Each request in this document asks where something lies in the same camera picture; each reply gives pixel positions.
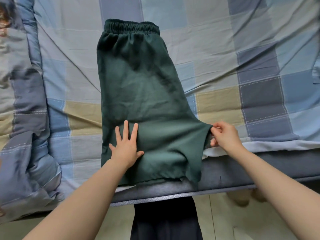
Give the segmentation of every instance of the plaid bedsheet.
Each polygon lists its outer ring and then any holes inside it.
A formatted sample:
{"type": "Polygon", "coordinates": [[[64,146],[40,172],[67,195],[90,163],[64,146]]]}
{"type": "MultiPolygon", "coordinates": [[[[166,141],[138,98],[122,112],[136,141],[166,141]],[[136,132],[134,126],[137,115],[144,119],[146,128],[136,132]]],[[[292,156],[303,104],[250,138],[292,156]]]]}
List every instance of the plaid bedsheet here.
{"type": "Polygon", "coordinates": [[[34,13],[65,195],[100,168],[96,45],[109,18],[160,27],[201,121],[235,125],[253,152],[320,147],[318,0],[35,0],[34,13]]]}

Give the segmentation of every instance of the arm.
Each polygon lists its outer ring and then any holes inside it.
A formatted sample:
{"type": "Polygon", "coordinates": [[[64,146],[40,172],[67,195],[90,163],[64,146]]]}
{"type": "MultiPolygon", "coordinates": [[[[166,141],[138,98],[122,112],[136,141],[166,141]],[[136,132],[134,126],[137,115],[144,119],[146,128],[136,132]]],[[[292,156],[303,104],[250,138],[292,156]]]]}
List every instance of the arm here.
{"type": "Polygon", "coordinates": [[[44,218],[24,240],[89,240],[94,239],[109,209],[119,181],[136,160],[138,124],[129,137],[128,121],[124,122],[123,139],[115,128],[117,146],[109,145],[112,156],[103,167],[44,218]]]}
{"type": "Polygon", "coordinates": [[[296,237],[301,240],[319,239],[320,195],[245,149],[234,126],[224,122],[213,126],[211,132],[215,138],[211,145],[220,145],[246,170],[296,237]]]}

